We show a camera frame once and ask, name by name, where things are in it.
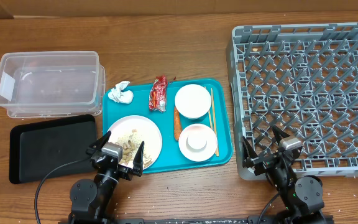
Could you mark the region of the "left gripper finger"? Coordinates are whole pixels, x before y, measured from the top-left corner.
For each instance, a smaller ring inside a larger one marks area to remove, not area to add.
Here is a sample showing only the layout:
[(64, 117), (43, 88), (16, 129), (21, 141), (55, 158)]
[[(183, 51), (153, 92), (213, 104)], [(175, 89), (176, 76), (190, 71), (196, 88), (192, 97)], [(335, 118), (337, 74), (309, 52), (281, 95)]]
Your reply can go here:
[(108, 131), (106, 134), (104, 134), (101, 138), (96, 140), (94, 143), (90, 144), (86, 149), (86, 154), (89, 156), (92, 156), (97, 151), (101, 151), (103, 146), (108, 142), (110, 138), (111, 132)]
[(142, 176), (143, 173), (143, 152), (144, 142), (142, 141), (133, 160), (132, 174), (138, 177)]

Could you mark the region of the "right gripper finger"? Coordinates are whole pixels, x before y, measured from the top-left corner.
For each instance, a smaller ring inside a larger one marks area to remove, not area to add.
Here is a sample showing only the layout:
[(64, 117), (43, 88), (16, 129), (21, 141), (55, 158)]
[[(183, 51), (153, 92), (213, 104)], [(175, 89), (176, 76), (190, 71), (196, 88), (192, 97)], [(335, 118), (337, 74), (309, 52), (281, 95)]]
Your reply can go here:
[(245, 136), (242, 137), (242, 147), (243, 147), (243, 153), (242, 153), (242, 166), (244, 168), (251, 168), (257, 165), (258, 162), (258, 155), (254, 151), (254, 148), (250, 145), (248, 140)]
[(272, 126), (272, 131), (273, 131), (274, 138), (275, 138), (275, 140), (276, 140), (278, 145), (286, 145), (286, 144), (288, 144), (288, 141), (291, 139), (291, 136), (289, 134), (287, 134), (286, 132), (281, 130), (276, 125)]

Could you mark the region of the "small white cup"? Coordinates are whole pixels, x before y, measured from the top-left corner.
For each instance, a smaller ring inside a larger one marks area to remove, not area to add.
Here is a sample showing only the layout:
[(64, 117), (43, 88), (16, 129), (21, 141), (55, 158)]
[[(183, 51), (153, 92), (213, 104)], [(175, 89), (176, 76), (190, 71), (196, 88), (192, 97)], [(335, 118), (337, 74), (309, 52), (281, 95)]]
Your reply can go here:
[(193, 133), (187, 137), (187, 144), (192, 150), (200, 151), (206, 147), (207, 140), (200, 133)]

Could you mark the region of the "white tissue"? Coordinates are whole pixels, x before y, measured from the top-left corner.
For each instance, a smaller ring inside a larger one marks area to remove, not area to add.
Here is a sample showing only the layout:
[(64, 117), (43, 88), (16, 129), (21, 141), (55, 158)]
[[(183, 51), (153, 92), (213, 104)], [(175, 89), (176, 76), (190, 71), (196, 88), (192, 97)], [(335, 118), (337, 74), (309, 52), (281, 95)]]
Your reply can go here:
[(108, 93), (108, 98), (116, 103), (130, 104), (134, 94), (131, 90), (126, 90), (130, 81), (121, 81), (115, 85)]

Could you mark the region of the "orange carrot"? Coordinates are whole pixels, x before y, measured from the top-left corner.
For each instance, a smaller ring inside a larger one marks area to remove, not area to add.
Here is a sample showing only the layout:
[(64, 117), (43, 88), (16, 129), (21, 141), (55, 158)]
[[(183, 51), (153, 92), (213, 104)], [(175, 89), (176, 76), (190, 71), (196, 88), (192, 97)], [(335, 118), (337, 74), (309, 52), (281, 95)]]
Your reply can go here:
[(174, 111), (173, 111), (173, 122), (174, 122), (174, 138), (176, 141), (178, 141), (180, 138), (180, 134), (182, 132), (182, 126), (181, 126), (180, 113), (178, 112), (176, 107), (174, 107)]

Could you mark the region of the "red snack wrapper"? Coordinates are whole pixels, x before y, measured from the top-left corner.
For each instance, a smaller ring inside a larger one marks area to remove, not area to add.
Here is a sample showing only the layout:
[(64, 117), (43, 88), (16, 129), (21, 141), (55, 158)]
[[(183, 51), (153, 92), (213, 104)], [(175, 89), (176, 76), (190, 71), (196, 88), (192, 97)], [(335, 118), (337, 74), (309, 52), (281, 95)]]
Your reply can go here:
[(167, 86), (176, 80), (173, 78), (170, 82), (167, 81), (165, 75), (157, 76), (152, 85), (149, 94), (149, 110), (159, 111), (161, 113), (166, 111), (167, 105)]

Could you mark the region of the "wooden chopstick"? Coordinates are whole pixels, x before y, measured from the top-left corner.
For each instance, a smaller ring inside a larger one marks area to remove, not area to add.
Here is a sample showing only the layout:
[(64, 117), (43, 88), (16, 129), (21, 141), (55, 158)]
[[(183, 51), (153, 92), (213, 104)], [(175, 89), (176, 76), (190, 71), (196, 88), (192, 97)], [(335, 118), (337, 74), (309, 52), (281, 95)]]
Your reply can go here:
[[(215, 113), (215, 105), (214, 105), (214, 93), (213, 93), (213, 89), (211, 88), (211, 106), (212, 106), (212, 118), (213, 118), (213, 128), (214, 128), (214, 133), (218, 139), (218, 133), (217, 133), (217, 126), (216, 126), (216, 113)], [(217, 143), (217, 148), (216, 148), (216, 152), (215, 155), (217, 157), (219, 157), (219, 144)]]
[(214, 131), (213, 128), (213, 118), (212, 118), (212, 106), (210, 107), (209, 111), (208, 111), (208, 118), (209, 118), (209, 126), (210, 128)]

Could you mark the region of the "white bowl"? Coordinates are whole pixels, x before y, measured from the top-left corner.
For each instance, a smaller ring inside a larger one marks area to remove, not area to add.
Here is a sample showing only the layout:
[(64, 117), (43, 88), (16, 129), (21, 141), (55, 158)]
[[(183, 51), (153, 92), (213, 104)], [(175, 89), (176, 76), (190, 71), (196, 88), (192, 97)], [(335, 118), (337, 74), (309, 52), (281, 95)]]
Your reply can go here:
[(181, 87), (175, 95), (175, 107), (188, 119), (198, 119), (210, 110), (212, 98), (209, 91), (197, 84)]

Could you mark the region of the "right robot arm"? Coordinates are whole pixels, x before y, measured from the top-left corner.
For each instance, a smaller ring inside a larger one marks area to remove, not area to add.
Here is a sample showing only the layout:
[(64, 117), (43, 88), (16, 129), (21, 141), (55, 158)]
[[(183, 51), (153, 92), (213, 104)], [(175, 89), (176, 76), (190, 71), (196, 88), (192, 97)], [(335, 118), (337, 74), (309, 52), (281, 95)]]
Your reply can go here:
[(323, 183), (315, 175), (297, 177), (291, 165), (300, 156), (303, 143), (295, 136), (272, 126), (278, 149), (273, 154), (259, 156), (248, 140), (241, 139), (242, 166), (253, 168), (254, 174), (265, 175), (277, 193), (258, 217), (249, 216), (249, 223), (334, 223), (332, 216), (323, 214)]

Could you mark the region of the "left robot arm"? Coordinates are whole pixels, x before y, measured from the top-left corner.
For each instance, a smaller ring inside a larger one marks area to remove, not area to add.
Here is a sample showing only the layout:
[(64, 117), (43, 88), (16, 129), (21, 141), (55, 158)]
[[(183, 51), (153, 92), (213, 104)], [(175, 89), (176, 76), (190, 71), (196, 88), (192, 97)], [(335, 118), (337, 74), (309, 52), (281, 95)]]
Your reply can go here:
[(68, 223), (114, 223), (106, 216), (114, 189), (120, 179), (132, 180), (143, 173), (144, 142), (138, 147), (132, 167), (120, 164), (123, 148), (109, 142), (111, 132), (90, 144), (86, 154), (97, 170), (94, 179), (81, 179), (70, 189), (71, 213)]

